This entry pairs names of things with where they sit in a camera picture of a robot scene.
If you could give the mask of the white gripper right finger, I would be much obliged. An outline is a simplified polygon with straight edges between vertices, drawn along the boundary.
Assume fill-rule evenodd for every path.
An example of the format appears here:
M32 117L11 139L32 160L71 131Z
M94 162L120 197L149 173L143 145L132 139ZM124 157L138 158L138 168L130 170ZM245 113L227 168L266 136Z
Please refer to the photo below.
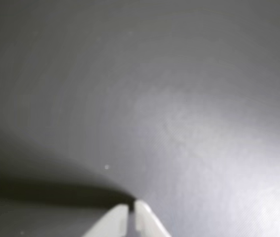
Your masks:
M143 200L134 203L135 229L141 237L171 237L159 218Z

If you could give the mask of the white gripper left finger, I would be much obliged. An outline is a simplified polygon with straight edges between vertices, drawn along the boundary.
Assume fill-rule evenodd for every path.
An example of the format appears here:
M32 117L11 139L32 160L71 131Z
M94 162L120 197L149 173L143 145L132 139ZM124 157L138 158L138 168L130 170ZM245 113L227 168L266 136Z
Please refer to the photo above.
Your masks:
M125 237L128 215L128 205L116 205L104 214L83 237Z

